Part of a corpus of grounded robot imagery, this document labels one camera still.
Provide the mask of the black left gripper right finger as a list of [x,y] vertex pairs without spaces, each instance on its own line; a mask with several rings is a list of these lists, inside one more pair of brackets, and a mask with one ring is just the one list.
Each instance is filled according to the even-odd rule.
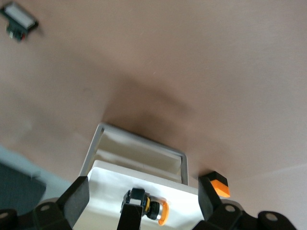
[[205,221],[222,205],[211,181],[206,176],[198,178],[198,202]]

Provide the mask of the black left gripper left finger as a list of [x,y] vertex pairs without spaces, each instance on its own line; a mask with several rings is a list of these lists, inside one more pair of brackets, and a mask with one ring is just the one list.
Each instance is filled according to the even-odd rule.
[[89,196],[88,177],[79,176],[57,200],[57,205],[71,228],[86,208]]

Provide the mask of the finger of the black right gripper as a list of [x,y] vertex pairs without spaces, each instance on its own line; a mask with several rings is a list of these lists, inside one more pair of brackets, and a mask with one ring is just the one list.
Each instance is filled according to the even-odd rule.
[[142,221],[143,206],[124,204],[117,230],[140,230]]

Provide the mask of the orange push button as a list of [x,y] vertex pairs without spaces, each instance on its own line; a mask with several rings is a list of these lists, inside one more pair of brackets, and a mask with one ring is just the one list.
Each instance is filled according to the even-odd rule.
[[142,218],[147,217],[150,220],[154,220],[159,226],[165,225],[168,220],[169,204],[152,196],[144,189],[133,188],[129,190],[123,197],[121,211],[124,204],[143,206]]

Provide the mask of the white drawer cabinet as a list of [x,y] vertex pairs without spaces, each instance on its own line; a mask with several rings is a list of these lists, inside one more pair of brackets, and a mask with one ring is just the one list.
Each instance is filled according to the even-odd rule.
[[130,138],[134,138],[134,139],[144,139],[146,143],[155,143],[158,147],[160,148],[164,148],[166,149],[166,151],[173,153],[177,156],[181,157],[181,176],[183,179],[182,184],[184,185],[188,185],[189,183],[189,177],[188,177],[188,161],[187,161],[187,157],[185,155],[185,153],[171,148],[167,145],[161,144],[159,142],[156,142],[154,140],[145,138],[143,136],[140,136],[138,134],[135,134],[133,132],[129,132],[127,130],[124,130],[122,128],[107,124],[107,123],[100,123],[98,124],[96,131],[94,133],[94,136],[92,138],[92,141],[90,143],[88,152],[86,154],[85,160],[83,162],[81,171],[80,171],[80,175],[87,175],[89,173],[89,171],[93,168],[94,166],[94,157],[96,155],[96,151],[97,151],[97,147],[99,145],[100,142],[100,138],[102,136],[102,134],[104,133],[114,133],[114,134],[119,134],[119,135],[123,135],[123,136],[127,136]]

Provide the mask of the black rectangular white-faced switch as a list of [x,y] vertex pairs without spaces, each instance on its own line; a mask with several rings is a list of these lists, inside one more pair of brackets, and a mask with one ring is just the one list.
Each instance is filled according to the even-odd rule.
[[38,20],[17,2],[11,1],[0,7],[0,15],[8,24],[6,32],[17,42],[24,41],[39,26]]

